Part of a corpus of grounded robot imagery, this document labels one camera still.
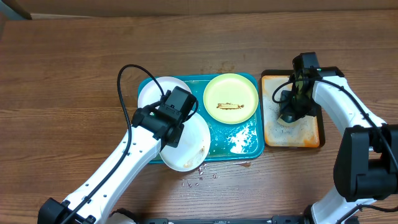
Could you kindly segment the green yellow sponge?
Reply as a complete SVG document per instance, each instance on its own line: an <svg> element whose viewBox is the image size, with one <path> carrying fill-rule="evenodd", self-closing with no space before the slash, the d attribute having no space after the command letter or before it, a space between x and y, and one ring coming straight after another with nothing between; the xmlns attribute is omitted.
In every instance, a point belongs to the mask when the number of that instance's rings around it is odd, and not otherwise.
<svg viewBox="0 0 398 224"><path fill-rule="evenodd" d="M281 113L277 122L283 126L293 126L296 121L300 118L296 114L292 113Z"/></svg>

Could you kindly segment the white plate front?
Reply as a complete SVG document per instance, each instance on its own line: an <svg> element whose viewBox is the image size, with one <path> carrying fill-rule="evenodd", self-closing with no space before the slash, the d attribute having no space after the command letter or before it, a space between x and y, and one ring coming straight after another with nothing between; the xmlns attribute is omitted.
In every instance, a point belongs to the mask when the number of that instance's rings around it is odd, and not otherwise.
<svg viewBox="0 0 398 224"><path fill-rule="evenodd" d="M211 144L210 130L200 114L184 123L177 147L165 146L160 152L163 162L178 172L188 172L203 163Z"/></svg>

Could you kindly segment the white plate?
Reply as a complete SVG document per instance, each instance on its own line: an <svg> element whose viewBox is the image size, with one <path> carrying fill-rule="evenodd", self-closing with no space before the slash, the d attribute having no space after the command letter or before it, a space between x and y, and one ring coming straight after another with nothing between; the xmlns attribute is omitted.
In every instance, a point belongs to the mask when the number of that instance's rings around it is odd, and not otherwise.
<svg viewBox="0 0 398 224"><path fill-rule="evenodd" d="M160 152L163 162L178 172L188 172L203 163L211 144L210 130L200 114L184 123L177 147L165 146Z"/></svg>
<svg viewBox="0 0 398 224"><path fill-rule="evenodd" d="M179 86L180 88L183 88L191 93L188 85L178 78L158 77L156 80L159 82L164 93L166 93L167 90L172 91L176 86ZM137 107L143 108L146 105L155 103L156 101L160 100L161 96L161 91L155 84L155 81L153 81L151 78L148 78L139 85Z"/></svg>

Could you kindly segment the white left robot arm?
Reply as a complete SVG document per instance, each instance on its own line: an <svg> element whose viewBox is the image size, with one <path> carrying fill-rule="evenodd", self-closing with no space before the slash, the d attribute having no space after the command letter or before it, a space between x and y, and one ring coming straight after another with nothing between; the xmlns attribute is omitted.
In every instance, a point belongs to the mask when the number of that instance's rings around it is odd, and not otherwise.
<svg viewBox="0 0 398 224"><path fill-rule="evenodd" d="M159 102L137 109L123 140L98 170L64 201L49 198L38 223L105 223L137 174L164 148L178 146L188 113Z"/></svg>

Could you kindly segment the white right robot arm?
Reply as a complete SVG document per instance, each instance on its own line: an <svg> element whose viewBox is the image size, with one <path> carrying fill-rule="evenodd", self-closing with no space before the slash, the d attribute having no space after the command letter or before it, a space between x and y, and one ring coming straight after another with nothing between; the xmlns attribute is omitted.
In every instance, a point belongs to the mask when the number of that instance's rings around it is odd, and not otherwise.
<svg viewBox="0 0 398 224"><path fill-rule="evenodd" d="M279 121L292 124L322 107L342 135L332 189L307 208L305 223L345 223L362 208L397 193L397 125L370 112L336 67L296 68L283 91Z"/></svg>

